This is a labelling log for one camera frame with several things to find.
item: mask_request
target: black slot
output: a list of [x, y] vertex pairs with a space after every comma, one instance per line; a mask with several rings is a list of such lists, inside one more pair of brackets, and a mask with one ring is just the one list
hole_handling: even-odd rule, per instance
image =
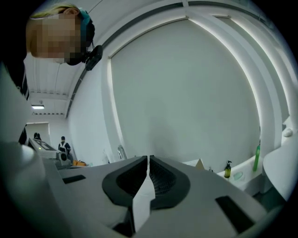
[[83, 176], [83, 175], [76, 175], [76, 176], [72, 176], [72, 177], [68, 177], [68, 178], [63, 178], [62, 180], [65, 184], [70, 184], [70, 183], [80, 181], [80, 180], [85, 179], [85, 178], [86, 177]]
[[238, 233], [254, 225], [253, 221], [228, 196], [215, 199]]

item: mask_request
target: blonde hair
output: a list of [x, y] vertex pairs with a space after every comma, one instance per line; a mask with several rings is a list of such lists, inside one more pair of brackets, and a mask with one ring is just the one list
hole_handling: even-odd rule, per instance
[[47, 10], [44, 10], [44, 11], [41, 11], [38, 13], [34, 13], [33, 15], [31, 15], [31, 18], [43, 18], [43, 17], [52, 16], [55, 14], [60, 14], [60, 13], [63, 13], [68, 8], [78, 9], [78, 7], [76, 5], [71, 4], [71, 3], [67, 3], [67, 2], [57, 3], [57, 4], [52, 5]]

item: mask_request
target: fluorescent light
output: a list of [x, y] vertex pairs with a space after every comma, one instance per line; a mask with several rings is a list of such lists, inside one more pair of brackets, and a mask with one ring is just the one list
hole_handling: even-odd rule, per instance
[[44, 105], [32, 105], [33, 109], [45, 109]]

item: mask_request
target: orange object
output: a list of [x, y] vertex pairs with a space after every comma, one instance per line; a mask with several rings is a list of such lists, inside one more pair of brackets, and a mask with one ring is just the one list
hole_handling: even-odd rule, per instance
[[86, 166], [87, 164], [85, 162], [74, 160], [73, 165], [74, 166]]

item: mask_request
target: small bottle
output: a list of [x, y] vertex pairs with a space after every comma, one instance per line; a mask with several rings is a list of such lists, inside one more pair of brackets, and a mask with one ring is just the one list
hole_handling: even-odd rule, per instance
[[232, 163], [232, 161], [229, 161], [228, 160], [228, 164], [227, 166], [225, 167], [224, 169], [224, 177], [227, 179], [231, 176], [231, 166], [230, 166], [230, 163]]
[[255, 172], [257, 171], [257, 165], [259, 163], [259, 156], [260, 156], [260, 147], [261, 147], [261, 141], [259, 145], [257, 146], [257, 151], [256, 151], [256, 157], [255, 157], [255, 163], [253, 164], [252, 170]]

